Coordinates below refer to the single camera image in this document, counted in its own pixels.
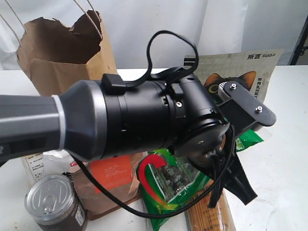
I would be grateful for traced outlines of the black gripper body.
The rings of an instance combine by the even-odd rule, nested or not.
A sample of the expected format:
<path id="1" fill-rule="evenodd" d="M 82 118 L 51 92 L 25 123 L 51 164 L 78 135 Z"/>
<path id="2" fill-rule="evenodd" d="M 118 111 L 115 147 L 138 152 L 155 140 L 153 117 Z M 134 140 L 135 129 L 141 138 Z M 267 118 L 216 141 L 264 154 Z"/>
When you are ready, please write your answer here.
<path id="1" fill-rule="evenodd" d="M 191 164 L 216 179 L 215 161 L 212 156 L 218 154 L 218 147 L 230 127 L 230 122 L 220 120 L 202 120 L 182 130 L 173 142 L 173 154 L 187 157 Z"/>

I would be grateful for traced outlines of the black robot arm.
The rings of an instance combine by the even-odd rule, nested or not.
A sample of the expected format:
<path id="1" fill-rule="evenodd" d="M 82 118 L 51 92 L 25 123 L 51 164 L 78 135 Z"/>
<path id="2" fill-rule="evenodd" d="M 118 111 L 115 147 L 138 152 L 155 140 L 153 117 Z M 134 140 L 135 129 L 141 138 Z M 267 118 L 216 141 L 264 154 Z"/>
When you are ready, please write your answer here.
<path id="1" fill-rule="evenodd" d="M 172 84 L 145 81 L 127 88 L 118 75 L 82 80 L 62 95 L 0 98 L 0 160 L 66 150 L 95 160 L 168 149 L 186 156 L 244 204 L 256 198 L 236 153 L 235 140 L 255 121 L 234 101 L 217 105 L 190 75 Z"/>

